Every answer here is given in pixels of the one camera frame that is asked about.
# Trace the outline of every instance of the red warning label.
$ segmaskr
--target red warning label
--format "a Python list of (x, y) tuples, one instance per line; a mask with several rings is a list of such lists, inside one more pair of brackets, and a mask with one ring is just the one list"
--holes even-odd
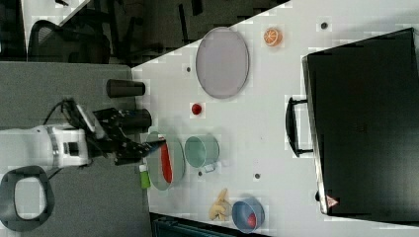
[(337, 205), (339, 203), (339, 201), (337, 201), (336, 199), (326, 196), (326, 200), (327, 200), (327, 206), (329, 206), (329, 208)]

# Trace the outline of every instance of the black mug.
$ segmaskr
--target black mug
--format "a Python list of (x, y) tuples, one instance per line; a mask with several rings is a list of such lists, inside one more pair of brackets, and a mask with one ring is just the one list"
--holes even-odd
[(142, 82), (111, 79), (106, 84), (106, 91), (109, 98), (142, 96), (145, 85)]

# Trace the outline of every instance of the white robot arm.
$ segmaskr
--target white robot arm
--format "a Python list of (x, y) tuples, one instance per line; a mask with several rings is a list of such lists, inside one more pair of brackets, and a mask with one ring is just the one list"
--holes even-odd
[[(46, 125), (52, 112), (61, 107), (68, 123)], [(116, 153), (116, 165), (138, 162), (156, 150), (165, 140), (138, 144), (126, 138), (122, 121), (132, 122), (138, 115), (149, 113), (107, 109), (91, 113), (72, 99), (57, 104), (47, 116), (44, 125), (31, 129), (0, 131), (0, 221), (15, 231), (29, 231), (42, 225), (54, 207), (54, 198), (46, 171), (69, 166), (88, 166), (88, 143), (92, 143), (104, 155)], [(35, 218), (23, 218), (18, 214), (15, 192), (19, 181), (35, 178), (41, 184), (45, 207)]]

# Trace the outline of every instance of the white table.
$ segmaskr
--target white table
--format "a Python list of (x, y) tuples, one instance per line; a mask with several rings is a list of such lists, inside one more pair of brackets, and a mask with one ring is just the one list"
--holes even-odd
[(32, 26), (39, 20), (47, 20), (62, 26), (90, 0), (64, 0), (68, 6), (54, 0), (21, 0), (24, 17), (25, 44), (28, 50)]
[[(249, 50), (248, 81), (232, 99), (217, 100), (201, 88), (195, 72), (199, 42), (194, 42), (132, 69), (133, 79), (148, 91), (137, 103), (150, 110), (162, 132), (185, 144), (192, 134), (212, 133), (220, 143), (213, 173), (198, 176), (187, 165), (182, 182), (167, 192), (148, 191), (149, 211), (235, 228), (232, 220), (210, 221), (208, 211), (223, 188), (231, 202), (252, 195), (263, 205), (266, 221), (257, 233), (269, 236), (414, 236), (413, 227), (321, 214), (314, 160), (296, 158), (288, 145), (285, 114), (290, 96), (304, 98), (301, 58), (329, 47), (408, 27), (419, 27), (419, 1), (292, 0), (231, 27)], [(327, 22), (329, 28), (321, 30)], [(284, 33), (278, 47), (267, 47), (263, 33)], [(205, 113), (194, 118), (193, 103)], [(303, 148), (310, 147), (306, 107), (299, 106)], [(259, 181), (254, 174), (261, 174)]]

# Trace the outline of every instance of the green object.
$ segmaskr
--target green object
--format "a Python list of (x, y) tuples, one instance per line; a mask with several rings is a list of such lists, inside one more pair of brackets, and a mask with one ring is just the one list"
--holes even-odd
[(146, 190), (151, 187), (150, 178), (148, 177), (148, 171), (145, 165), (139, 166), (139, 177), (140, 177), (142, 189)]
[(212, 135), (191, 136), (186, 141), (185, 156), (192, 167), (203, 167), (206, 172), (213, 171), (218, 154), (218, 142)]

